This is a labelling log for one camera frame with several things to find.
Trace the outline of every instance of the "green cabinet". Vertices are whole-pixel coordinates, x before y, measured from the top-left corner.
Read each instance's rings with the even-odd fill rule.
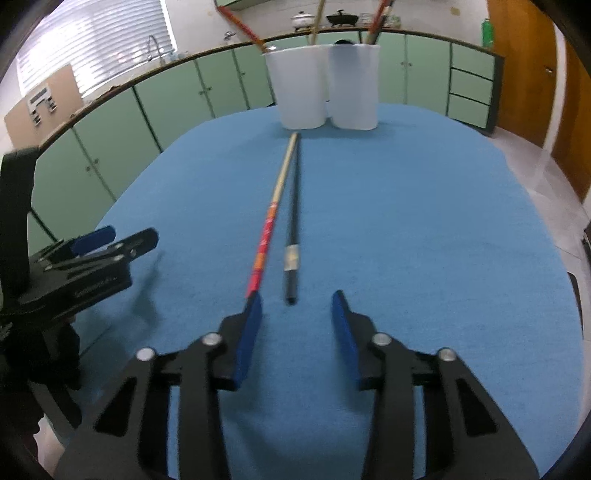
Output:
[[[27,231],[29,255],[35,254],[53,243],[30,213],[27,216]]]
[[[86,115],[74,130],[115,198],[160,153],[132,89]]]
[[[359,43],[359,33],[357,32],[326,32],[319,33],[316,43],[318,45],[331,45],[337,40],[349,40],[353,43]]]
[[[299,35],[298,37],[280,38],[279,40],[269,41],[265,45],[267,45],[267,47],[276,47],[280,50],[285,50],[286,48],[303,47],[307,44],[308,39],[306,36]]]
[[[452,69],[450,92],[489,105],[492,96],[492,82],[471,73]]]
[[[459,120],[466,124],[480,128],[486,128],[488,121],[489,106],[483,103],[474,102],[463,97],[450,95],[449,97],[449,118]]]
[[[246,110],[246,100],[230,50],[201,57],[197,65],[215,117]]]
[[[464,45],[453,44],[452,66],[455,69],[475,73],[489,80],[495,78],[495,57]]]
[[[66,131],[37,160],[31,203],[60,239],[93,231],[113,205],[72,130]],[[50,243],[43,238],[45,233],[40,235],[40,229],[33,219],[29,220],[30,251]]]
[[[267,78],[265,57],[255,45],[234,49],[238,72],[246,93],[249,108],[261,108],[273,103]]]
[[[378,38],[379,101],[406,103],[407,68],[404,35],[382,33]]]
[[[162,148],[196,125],[212,118],[197,67],[189,61],[165,70],[136,90]]]
[[[450,43],[406,35],[408,59],[407,103],[442,115],[447,111]]]

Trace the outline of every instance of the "green bottle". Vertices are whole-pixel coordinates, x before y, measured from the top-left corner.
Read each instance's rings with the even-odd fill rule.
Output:
[[[492,49],[495,44],[495,28],[489,18],[485,18],[482,22],[482,46],[484,48]]]

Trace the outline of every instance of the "table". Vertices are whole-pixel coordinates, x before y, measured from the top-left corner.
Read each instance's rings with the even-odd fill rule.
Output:
[[[302,133],[300,301],[283,301],[285,201],[249,378],[220,396],[233,478],[360,477],[373,398],[355,391],[337,350],[339,288],[407,347],[457,350],[543,473],[576,431],[582,375],[558,252],[485,137],[416,107],[382,105],[379,118],[369,132]],[[289,134],[274,108],[201,124],[105,216],[118,238],[153,226],[160,243],[132,263],[131,288],[79,315],[84,408],[140,347],[185,348],[242,310]]]

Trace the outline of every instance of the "cooking pot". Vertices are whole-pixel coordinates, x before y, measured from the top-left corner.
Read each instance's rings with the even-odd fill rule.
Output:
[[[343,10],[338,10],[336,14],[329,15],[326,19],[331,23],[333,27],[337,25],[351,25],[354,27],[359,20],[358,15],[344,14]]]
[[[314,15],[312,14],[305,14],[302,10],[297,15],[291,17],[291,25],[295,28],[295,31],[298,31],[301,28],[310,28],[314,25]]]

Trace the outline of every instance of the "plastic container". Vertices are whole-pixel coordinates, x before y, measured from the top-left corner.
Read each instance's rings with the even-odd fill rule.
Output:
[[[378,126],[379,45],[332,45],[329,113],[333,125],[351,130]]]
[[[265,53],[281,123],[285,128],[317,128],[326,122],[322,59],[324,46]]]

